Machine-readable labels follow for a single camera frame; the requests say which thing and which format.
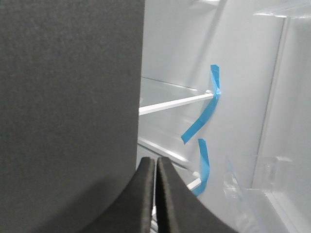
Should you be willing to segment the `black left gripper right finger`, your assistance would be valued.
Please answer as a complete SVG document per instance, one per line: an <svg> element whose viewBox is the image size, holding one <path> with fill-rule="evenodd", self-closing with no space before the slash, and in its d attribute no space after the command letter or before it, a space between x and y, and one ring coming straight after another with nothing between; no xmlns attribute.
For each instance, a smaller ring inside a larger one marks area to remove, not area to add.
<svg viewBox="0 0 311 233"><path fill-rule="evenodd" d="M156 165L156 218L159 233L235 233L187 188L171 160Z"/></svg>

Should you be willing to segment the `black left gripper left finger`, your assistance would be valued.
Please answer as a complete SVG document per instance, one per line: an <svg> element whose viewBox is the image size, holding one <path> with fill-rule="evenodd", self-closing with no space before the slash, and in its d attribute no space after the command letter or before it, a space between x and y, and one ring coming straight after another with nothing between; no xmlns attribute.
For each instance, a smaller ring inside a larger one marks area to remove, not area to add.
<svg viewBox="0 0 311 233"><path fill-rule="evenodd" d="M149 233L154 197L155 161L143 157L131 180L109 207L81 229L60 224L39 227L35 233Z"/></svg>

